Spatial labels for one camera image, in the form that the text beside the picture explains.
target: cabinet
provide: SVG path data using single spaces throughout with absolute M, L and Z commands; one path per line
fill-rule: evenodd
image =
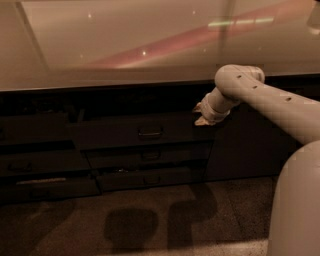
M 317 97 L 314 78 L 309 87 L 286 81 L 270 82 Z M 299 145 L 248 105 L 216 126 L 194 126 L 191 110 L 213 87 L 0 93 L 1 203 L 278 174 Z

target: white countertop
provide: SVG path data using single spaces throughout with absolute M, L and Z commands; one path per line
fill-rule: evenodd
M 320 73 L 314 10 L 313 0 L 7 0 L 0 91 L 209 80 L 231 63 Z

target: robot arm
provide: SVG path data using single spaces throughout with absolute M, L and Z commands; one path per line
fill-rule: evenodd
M 320 140 L 320 103 L 264 84 L 257 67 L 227 65 L 215 76 L 216 87 L 195 111 L 202 114 L 195 124 L 221 122 L 232 107 L 246 102 L 302 144 Z
M 261 69 L 228 65 L 196 111 L 196 125 L 221 122 L 246 102 L 305 144 L 284 165 L 276 187 L 268 256 L 318 256 L 320 252 L 320 103 L 264 84 Z

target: floor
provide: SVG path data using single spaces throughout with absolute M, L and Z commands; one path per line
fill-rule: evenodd
M 264 256 L 276 177 L 0 207 L 0 255 Z

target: drawer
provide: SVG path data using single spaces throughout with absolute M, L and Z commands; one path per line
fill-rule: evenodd
M 95 180 L 89 177 L 30 180 L 0 186 L 0 203 L 52 200 L 99 195 Z
M 105 173 L 97 177 L 102 191 L 147 188 L 200 182 L 204 169 L 191 167 L 163 168 L 127 173 Z
M 129 167 L 148 164 L 208 159 L 211 142 L 159 145 L 152 147 L 89 151 L 86 153 L 92 168 Z
M 109 117 L 68 125 L 70 136 L 81 150 L 161 143 L 213 140 L 214 129 L 193 125 L 189 112 Z
M 0 145 L 66 140 L 67 115 L 0 117 Z
M 88 170 L 81 154 L 73 150 L 0 156 L 0 176 Z

